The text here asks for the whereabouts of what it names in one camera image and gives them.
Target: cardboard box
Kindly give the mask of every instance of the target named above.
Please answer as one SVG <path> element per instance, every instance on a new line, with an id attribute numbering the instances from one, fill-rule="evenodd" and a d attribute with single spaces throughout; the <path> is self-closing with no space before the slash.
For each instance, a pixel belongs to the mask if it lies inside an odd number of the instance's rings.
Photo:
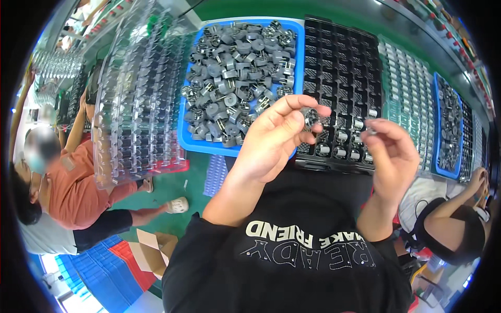
<path id="1" fill-rule="evenodd" d="M 162 279 L 177 244 L 177 237 L 161 232 L 154 234 L 137 229 L 139 242 L 129 242 L 130 250 L 142 271 L 152 272 Z"/>

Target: stack of clear plastic trays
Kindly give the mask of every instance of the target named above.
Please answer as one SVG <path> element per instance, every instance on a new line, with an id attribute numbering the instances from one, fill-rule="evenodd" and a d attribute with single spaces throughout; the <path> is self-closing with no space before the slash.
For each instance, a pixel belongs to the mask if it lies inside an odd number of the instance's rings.
<path id="1" fill-rule="evenodd" d="M 386 101 L 383 117 L 402 126 L 420 155 L 418 169 L 429 172 L 435 132 L 435 103 L 428 63 L 379 35 Z"/>
<path id="2" fill-rule="evenodd" d="M 82 66 L 82 56 L 75 53 L 36 50 L 33 69 L 44 78 L 74 78 Z"/>
<path id="3" fill-rule="evenodd" d="M 191 34 L 156 0 L 120 22 L 99 80 L 94 171 L 100 188 L 186 169 L 173 117 Z"/>

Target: foot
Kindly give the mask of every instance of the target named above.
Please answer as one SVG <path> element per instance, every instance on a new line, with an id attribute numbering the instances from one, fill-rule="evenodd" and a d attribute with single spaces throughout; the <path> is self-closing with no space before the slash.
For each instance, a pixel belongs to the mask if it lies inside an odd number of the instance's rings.
<path id="1" fill-rule="evenodd" d="M 189 208 L 188 200 L 185 197 L 180 197 L 174 200 L 171 200 L 164 204 L 165 212 L 167 213 L 183 213 L 186 212 Z"/>
<path id="2" fill-rule="evenodd" d="M 146 191 L 148 193 L 153 192 L 153 177 L 146 178 L 143 180 L 143 185 L 137 189 L 137 191 Z"/>

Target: orange shirt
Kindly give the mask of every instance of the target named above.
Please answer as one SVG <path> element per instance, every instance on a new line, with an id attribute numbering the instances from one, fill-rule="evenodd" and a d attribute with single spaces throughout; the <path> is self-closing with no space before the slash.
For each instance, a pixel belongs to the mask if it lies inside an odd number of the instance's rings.
<path id="1" fill-rule="evenodd" d="M 92 141 L 79 145 L 75 152 L 61 151 L 61 158 L 49 167 L 52 181 L 48 214 L 67 229 L 85 229 L 101 213 L 137 190 L 131 182 L 117 186 L 108 195 L 94 180 Z"/>

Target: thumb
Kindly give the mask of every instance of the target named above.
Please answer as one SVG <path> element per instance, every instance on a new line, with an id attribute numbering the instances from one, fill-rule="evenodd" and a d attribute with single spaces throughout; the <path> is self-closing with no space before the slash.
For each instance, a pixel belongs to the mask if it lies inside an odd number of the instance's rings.
<path id="1" fill-rule="evenodd" d="M 383 140 L 377 135 L 364 137 L 364 142 L 367 145 L 367 150 L 369 150 L 372 155 L 376 170 L 390 170 L 393 165 L 391 164 L 390 156 L 388 155 Z"/>
<path id="2" fill-rule="evenodd" d="M 270 131 L 269 137 L 273 142 L 284 143 L 299 134 L 305 126 L 305 118 L 299 111 L 292 111 L 285 116 L 285 120 Z"/>

